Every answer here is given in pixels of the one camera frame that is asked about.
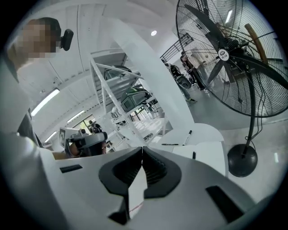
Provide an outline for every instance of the fan logo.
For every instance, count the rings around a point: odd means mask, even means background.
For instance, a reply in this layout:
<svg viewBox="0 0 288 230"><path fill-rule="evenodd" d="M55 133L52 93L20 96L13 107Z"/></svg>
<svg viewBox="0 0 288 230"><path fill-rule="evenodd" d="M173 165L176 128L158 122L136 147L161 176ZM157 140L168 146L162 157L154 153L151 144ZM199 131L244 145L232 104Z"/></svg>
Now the fan logo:
<svg viewBox="0 0 288 230"><path fill-rule="evenodd" d="M226 50L224 49L220 49L218 51L218 55L219 55L219 58L222 60L222 61L228 61L229 59L229 54Z"/></svg>

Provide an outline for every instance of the white pillar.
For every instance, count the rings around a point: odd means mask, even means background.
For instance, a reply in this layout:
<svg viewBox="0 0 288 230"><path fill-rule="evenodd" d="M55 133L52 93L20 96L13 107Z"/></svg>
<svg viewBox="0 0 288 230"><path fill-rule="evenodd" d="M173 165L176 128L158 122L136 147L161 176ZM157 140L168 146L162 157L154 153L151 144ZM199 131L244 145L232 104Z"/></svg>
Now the white pillar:
<svg viewBox="0 0 288 230"><path fill-rule="evenodd" d="M193 130L194 120L177 84L152 48L127 24L107 18L113 39L123 49L159 101L173 128Z"/></svg>

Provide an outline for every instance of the fan blade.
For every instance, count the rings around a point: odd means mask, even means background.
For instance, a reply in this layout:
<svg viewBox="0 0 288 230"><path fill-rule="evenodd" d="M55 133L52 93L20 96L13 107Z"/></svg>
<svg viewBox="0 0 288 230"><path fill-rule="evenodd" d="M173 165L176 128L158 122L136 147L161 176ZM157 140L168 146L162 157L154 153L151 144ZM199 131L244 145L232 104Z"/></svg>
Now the fan blade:
<svg viewBox="0 0 288 230"><path fill-rule="evenodd" d="M234 80L234 77L230 71L229 64L227 62L224 62L224 67L225 67L226 73L228 75L229 82L233 83L235 80Z"/></svg>
<svg viewBox="0 0 288 230"><path fill-rule="evenodd" d="M246 62L246 64L249 67L252 67L256 71L259 71L265 74L266 76L270 77L272 80L276 81L278 84L280 84L281 86L283 86L285 89L288 90L288 82L284 79L283 76L281 76L281 74L279 74L276 70L271 68L269 65L259 61L256 58L243 55L243 54L239 54L239 53L234 53L233 56L231 57Z"/></svg>
<svg viewBox="0 0 288 230"><path fill-rule="evenodd" d="M199 10L195 9L194 7L185 4L185 7L194 14L202 23L203 25L218 39L222 37L221 31L215 25L215 23L205 14L200 12Z"/></svg>
<svg viewBox="0 0 288 230"><path fill-rule="evenodd" d="M224 61L220 60L213 68L208 80L207 80L207 84L209 85L219 74L220 70L222 69L224 65Z"/></svg>

